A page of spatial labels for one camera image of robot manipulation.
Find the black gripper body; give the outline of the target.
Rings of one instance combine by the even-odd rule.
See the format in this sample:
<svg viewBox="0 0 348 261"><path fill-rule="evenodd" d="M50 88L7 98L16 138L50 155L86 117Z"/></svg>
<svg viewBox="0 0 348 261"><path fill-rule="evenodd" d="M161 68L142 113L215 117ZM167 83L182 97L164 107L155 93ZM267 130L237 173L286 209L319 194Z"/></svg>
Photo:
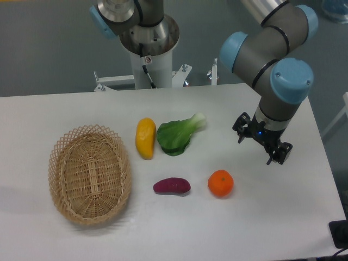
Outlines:
<svg viewBox="0 0 348 261"><path fill-rule="evenodd" d="M284 130L268 130L265 124L258 123L256 119L252 119L247 124L248 138L253 138L256 142L261 144L267 153L273 153L278 147L278 141L282 136Z"/></svg>

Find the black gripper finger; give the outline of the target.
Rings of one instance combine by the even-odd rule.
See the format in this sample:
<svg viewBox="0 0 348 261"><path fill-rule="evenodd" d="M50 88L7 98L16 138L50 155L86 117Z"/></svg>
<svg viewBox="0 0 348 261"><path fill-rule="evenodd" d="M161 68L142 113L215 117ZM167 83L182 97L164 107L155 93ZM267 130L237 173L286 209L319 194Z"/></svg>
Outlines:
<svg viewBox="0 0 348 261"><path fill-rule="evenodd" d="M271 162L283 163L288 159L293 145L288 142L278 141L277 144L271 144L266 146L266 152L269 155L269 160L266 162L270 165Z"/></svg>
<svg viewBox="0 0 348 261"><path fill-rule="evenodd" d="M245 138L251 138L252 132L250 130L250 124L252 123L250 116L243 112L235 121L232 129L238 135L238 143L240 144Z"/></svg>

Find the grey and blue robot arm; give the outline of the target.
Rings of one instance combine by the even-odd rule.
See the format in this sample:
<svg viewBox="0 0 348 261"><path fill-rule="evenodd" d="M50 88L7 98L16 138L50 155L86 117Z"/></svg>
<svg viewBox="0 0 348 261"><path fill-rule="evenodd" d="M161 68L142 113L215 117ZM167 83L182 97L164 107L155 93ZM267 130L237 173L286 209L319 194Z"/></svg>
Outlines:
<svg viewBox="0 0 348 261"><path fill-rule="evenodd" d="M289 53L318 29L315 11L289 1L244 1L262 31L256 36L233 33L220 49L220 61L260 95L253 117L241 114L233 125L239 140L261 144L269 160L283 164L292 145L281 136L307 97L313 71ZM137 89L172 88L172 52L179 40L174 19L163 1L97 1L90 15L106 38L119 37L128 51Z"/></svg>

